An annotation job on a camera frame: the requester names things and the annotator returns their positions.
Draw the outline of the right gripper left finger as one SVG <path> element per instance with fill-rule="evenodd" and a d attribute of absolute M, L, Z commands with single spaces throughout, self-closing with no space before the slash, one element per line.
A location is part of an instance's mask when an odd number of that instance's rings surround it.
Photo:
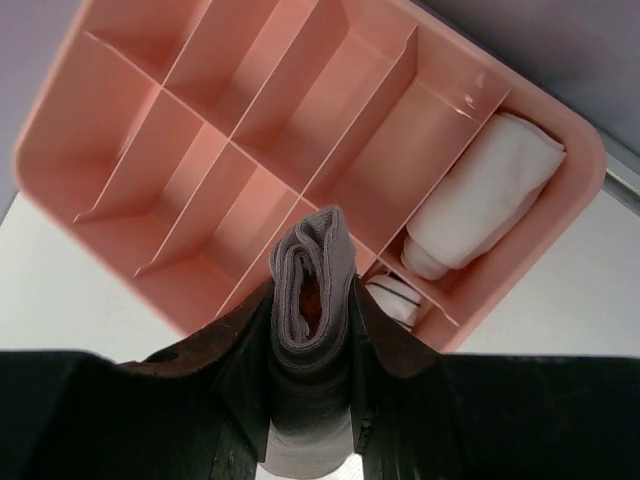
<path fill-rule="evenodd" d="M 1 355 L 5 479 L 252 479 L 270 425 L 273 285 L 140 362 Z"/>

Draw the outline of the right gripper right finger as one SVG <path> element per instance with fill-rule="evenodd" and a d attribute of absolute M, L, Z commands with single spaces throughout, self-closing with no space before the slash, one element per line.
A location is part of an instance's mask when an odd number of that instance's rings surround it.
<path fill-rule="evenodd" d="M 635 479 L 639 362 L 439 353 L 349 294 L 355 451 L 368 479 Z"/>

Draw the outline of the white sock black toe heel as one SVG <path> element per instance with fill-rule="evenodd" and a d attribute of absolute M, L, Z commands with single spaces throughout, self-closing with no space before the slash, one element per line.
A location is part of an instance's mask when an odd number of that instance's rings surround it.
<path fill-rule="evenodd" d="M 413 329 L 422 306 L 422 297 L 416 290 L 392 274 L 374 275 L 365 287 L 387 316 L 405 330 Z"/>

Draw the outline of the taupe sock red cuff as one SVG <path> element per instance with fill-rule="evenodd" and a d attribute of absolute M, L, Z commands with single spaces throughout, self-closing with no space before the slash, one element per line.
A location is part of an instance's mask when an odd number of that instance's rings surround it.
<path fill-rule="evenodd" d="M 343 212 L 319 210 L 270 253 L 271 425 L 265 469 L 316 479 L 353 451 L 349 292 L 355 247 Z"/>

